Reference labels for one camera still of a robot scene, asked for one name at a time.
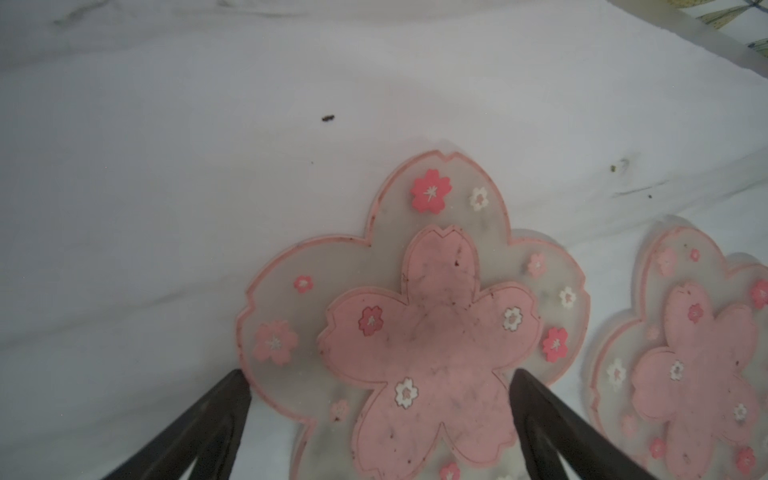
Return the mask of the pink flower coaster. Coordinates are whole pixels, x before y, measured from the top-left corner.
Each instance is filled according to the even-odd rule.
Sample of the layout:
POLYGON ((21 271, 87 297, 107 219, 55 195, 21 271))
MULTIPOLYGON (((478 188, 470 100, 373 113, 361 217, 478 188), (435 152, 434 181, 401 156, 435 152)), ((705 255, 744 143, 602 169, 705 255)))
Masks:
POLYGON ((569 369, 585 286, 558 243, 511 229, 477 163, 430 151, 387 178, 362 236, 309 239, 262 269, 239 361, 301 427, 293 479, 523 479, 509 385, 569 369))
POLYGON ((671 225, 641 250, 632 310, 599 341, 588 414, 659 479, 767 475, 767 268, 671 225))

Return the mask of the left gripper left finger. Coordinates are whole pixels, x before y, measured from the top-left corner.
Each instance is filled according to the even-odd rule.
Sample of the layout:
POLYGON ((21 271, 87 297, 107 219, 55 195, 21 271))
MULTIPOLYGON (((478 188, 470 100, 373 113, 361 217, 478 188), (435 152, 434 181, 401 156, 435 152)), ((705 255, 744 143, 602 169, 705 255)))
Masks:
POLYGON ((252 396, 239 369, 222 378, 108 479, 228 479, 252 396))

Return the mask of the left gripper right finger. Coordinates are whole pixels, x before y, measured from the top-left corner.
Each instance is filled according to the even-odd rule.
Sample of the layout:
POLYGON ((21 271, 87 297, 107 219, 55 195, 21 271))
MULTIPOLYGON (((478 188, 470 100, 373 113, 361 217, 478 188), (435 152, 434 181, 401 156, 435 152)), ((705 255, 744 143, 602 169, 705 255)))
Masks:
POLYGON ((564 463, 582 479, 654 478, 527 370, 514 372, 509 403, 530 478, 566 479, 564 463))

